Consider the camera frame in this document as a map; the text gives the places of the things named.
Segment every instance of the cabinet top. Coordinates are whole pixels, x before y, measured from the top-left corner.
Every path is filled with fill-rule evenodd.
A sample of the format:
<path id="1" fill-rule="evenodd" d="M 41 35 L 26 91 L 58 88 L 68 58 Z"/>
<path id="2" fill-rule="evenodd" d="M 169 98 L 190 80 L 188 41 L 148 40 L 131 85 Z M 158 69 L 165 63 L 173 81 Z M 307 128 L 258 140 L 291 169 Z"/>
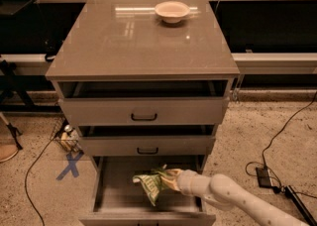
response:
<path id="1" fill-rule="evenodd" d="M 157 79 L 237 75 L 207 0 L 187 4 L 176 25 L 155 13 L 170 0 L 89 0 L 48 73 L 49 80 Z"/>

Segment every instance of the drawer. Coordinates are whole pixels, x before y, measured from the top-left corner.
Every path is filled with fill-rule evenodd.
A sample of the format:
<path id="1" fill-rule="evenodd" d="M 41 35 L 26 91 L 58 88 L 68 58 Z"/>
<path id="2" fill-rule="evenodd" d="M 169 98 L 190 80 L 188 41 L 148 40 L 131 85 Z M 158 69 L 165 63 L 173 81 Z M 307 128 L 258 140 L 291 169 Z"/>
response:
<path id="1" fill-rule="evenodd" d="M 73 126 L 220 124 L 227 104 L 223 98 L 59 101 Z"/>
<path id="2" fill-rule="evenodd" d="M 89 156 L 172 156 L 209 155 L 214 137 L 120 137 L 107 139 L 81 138 L 80 146 Z"/>
<path id="3" fill-rule="evenodd" d="M 201 200 L 170 189 L 163 190 L 151 206 L 135 174 L 167 164 L 169 169 L 196 170 L 196 157 L 104 157 L 100 158 L 91 210 L 79 220 L 85 226 L 210 226 Z"/>

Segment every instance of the white bowl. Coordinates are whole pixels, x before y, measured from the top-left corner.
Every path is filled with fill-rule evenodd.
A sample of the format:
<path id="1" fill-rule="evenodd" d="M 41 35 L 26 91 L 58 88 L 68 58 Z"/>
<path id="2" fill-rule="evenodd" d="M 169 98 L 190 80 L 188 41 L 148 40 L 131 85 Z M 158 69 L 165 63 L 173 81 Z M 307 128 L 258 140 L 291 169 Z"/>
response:
<path id="1" fill-rule="evenodd" d="M 186 4 L 177 1 L 166 1 L 156 5 L 157 15 L 169 24 L 180 22 L 189 12 Z"/>

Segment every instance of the concrete floor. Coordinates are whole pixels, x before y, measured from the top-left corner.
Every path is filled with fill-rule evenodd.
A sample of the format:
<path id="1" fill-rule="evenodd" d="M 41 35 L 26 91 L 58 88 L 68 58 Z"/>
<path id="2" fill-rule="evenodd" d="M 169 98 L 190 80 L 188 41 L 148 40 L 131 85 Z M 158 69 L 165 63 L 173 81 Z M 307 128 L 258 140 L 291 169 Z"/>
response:
<path id="1" fill-rule="evenodd" d="M 282 128 L 287 119 L 313 98 L 307 91 L 248 91 L 240 94 L 240 102 L 230 102 L 217 141 L 204 171 L 205 175 L 223 173 L 247 191 L 303 220 L 293 203 L 284 195 L 259 188 L 255 177 L 245 173 L 248 162 L 262 163 L 262 150 Z M 0 225 L 40 226 L 42 222 L 30 204 L 25 191 L 25 177 L 44 147 L 50 142 L 57 116 L 6 114 L 23 135 L 23 150 L 16 157 L 0 164 Z M 317 102 L 297 114 L 266 151 L 267 164 L 282 184 L 296 191 L 317 195 Z M 0 122 L 0 143 L 12 143 L 6 127 Z M 79 226 L 78 217 L 90 209 L 96 176 L 94 166 L 83 156 L 76 164 L 79 177 L 69 172 L 56 180 L 67 167 L 66 152 L 56 142 L 45 149 L 27 179 L 29 195 L 47 226 Z M 249 172 L 255 173 L 254 166 Z M 317 199 L 303 195 L 304 204 L 317 220 Z M 243 211 L 229 212 L 208 207 L 217 217 L 215 226 L 258 225 Z"/>

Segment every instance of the power adapter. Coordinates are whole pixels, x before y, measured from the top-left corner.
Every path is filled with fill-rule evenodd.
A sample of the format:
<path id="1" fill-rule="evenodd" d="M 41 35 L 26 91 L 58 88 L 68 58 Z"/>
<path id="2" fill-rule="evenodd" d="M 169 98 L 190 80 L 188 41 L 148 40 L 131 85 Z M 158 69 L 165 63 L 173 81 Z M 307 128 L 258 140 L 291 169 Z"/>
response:
<path id="1" fill-rule="evenodd" d="M 269 174 L 269 169 L 256 168 L 256 171 L 257 171 L 259 187 L 273 188 L 273 184 L 271 182 L 271 178 Z"/>

